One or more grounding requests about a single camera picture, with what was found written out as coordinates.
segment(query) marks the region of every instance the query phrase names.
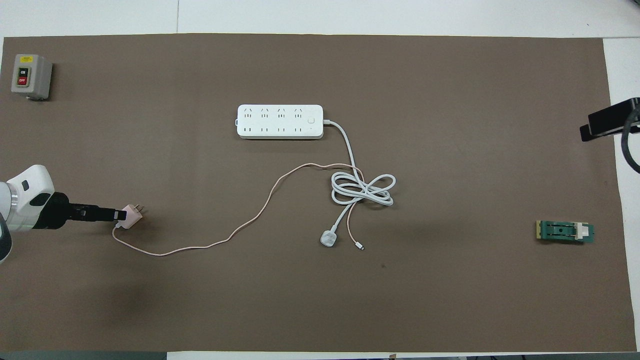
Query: green electronic component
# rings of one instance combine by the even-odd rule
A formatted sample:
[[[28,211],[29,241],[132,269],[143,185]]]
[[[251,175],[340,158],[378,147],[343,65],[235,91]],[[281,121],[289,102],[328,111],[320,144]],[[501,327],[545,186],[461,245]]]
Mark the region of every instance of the green electronic component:
[[[593,234],[593,225],[586,222],[536,221],[538,239],[593,243]]]

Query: white table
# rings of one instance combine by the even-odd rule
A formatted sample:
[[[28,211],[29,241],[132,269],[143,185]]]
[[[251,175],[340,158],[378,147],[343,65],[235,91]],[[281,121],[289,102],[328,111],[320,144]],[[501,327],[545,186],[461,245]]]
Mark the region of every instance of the white table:
[[[631,0],[2,0],[4,37],[311,33],[605,38],[611,103],[640,96],[640,6]],[[640,138],[630,148],[640,159]],[[631,299],[640,338],[640,175],[616,141]],[[176,352],[171,360],[338,359],[391,353]],[[398,353],[398,357],[480,354]]]

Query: power strip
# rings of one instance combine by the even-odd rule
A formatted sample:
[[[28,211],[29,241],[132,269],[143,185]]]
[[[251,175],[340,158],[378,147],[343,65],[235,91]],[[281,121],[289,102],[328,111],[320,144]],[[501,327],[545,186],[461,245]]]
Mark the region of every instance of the power strip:
[[[243,104],[238,106],[236,130],[243,139],[320,139],[323,109],[320,105]]]

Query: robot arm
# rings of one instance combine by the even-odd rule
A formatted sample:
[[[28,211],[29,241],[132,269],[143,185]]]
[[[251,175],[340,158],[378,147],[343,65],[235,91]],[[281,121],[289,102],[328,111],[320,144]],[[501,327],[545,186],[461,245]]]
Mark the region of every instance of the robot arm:
[[[47,169],[33,165],[0,183],[0,263],[11,250],[10,231],[59,229],[67,220],[115,221],[126,216],[122,210],[69,203],[64,193],[55,192]]]

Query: brown mat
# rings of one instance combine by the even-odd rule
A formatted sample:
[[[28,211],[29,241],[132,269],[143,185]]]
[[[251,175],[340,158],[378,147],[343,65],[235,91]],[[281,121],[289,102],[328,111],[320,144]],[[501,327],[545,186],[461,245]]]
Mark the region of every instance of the brown mat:
[[[10,93],[17,53],[54,63],[52,96]],[[613,140],[580,142],[608,106],[599,39],[310,35],[7,38],[0,179],[47,166],[72,202],[146,205],[122,239],[207,244],[322,140],[249,141],[243,103],[321,104],[396,205],[361,204],[334,249],[332,171],[307,169],[231,242],[153,258],[110,224],[14,234],[0,266],[0,350],[632,351]],[[547,243],[535,220],[587,221]]]

